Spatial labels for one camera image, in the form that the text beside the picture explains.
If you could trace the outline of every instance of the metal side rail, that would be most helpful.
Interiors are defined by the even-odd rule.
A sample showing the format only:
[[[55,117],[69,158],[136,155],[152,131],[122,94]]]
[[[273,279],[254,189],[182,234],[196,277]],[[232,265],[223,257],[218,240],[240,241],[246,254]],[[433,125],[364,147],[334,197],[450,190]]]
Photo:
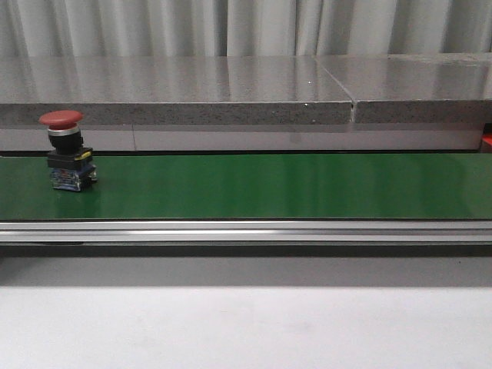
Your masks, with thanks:
[[[490,244],[492,221],[37,221],[0,223],[0,245]]]

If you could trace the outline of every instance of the gray curtain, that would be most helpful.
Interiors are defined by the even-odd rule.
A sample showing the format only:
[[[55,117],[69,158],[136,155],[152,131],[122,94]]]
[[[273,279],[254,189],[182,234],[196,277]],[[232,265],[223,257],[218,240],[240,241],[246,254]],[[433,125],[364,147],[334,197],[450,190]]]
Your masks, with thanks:
[[[489,52],[492,0],[0,0],[0,56]]]

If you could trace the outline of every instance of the white floor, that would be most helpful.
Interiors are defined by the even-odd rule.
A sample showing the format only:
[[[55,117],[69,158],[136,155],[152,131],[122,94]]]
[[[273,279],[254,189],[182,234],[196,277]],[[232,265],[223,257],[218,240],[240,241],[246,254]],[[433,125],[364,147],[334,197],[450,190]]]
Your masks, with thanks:
[[[491,258],[7,258],[0,368],[490,368]]]

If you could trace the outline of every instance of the red mushroom button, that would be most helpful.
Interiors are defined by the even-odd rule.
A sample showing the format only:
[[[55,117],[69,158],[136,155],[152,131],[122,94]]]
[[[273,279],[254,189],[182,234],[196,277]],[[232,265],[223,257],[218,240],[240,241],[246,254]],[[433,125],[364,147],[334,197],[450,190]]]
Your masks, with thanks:
[[[80,111],[58,110],[43,114],[40,117],[39,122],[43,125],[48,125],[49,129],[62,131],[74,128],[77,125],[77,122],[83,117],[84,115],[82,115]]]

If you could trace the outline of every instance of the red object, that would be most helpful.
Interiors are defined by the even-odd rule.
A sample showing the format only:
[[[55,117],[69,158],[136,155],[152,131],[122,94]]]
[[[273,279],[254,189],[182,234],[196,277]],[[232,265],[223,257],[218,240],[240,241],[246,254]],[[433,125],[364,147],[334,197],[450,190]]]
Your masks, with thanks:
[[[487,133],[486,135],[483,135],[482,141],[485,141],[486,143],[492,146],[492,133]]]
[[[39,122],[57,131],[74,128],[84,115],[75,110],[58,110],[43,114]]]

